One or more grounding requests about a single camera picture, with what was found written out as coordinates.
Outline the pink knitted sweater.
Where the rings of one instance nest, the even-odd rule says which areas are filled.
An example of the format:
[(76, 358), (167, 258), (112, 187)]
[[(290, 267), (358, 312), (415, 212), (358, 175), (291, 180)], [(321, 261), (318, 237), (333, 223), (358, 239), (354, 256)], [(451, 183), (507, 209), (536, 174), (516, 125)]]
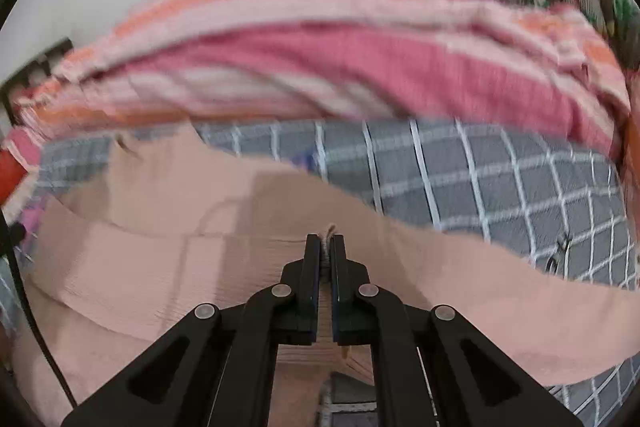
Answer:
[(38, 323), (85, 399), (199, 303), (277, 282), (310, 234), (405, 303), (458, 309), (587, 426), (639, 379), (639, 294), (560, 277), (470, 232), (413, 225), (292, 162), (207, 145), (197, 124), (52, 142), (26, 256)]

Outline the grey checked bed sheet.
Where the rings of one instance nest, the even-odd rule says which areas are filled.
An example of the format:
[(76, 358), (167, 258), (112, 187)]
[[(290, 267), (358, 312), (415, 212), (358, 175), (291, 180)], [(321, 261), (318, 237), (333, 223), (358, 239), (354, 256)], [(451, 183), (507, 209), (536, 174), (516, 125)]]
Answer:
[(490, 239), (560, 277), (636, 285), (623, 191), (593, 150), (457, 121), (198, 124), (196, 132), (235, 155), (292, 162), (386, 216)]

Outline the pink orange striped blanket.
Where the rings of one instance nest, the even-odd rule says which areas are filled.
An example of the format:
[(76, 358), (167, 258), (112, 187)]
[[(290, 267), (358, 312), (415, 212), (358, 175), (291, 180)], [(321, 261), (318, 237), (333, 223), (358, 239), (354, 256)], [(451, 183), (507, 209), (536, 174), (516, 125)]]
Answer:
[(148, 0), (12, 106), (39, 141), (186, 119), (442, 117), (613, 157), (631, 110), (581, 12), (497, 0)]

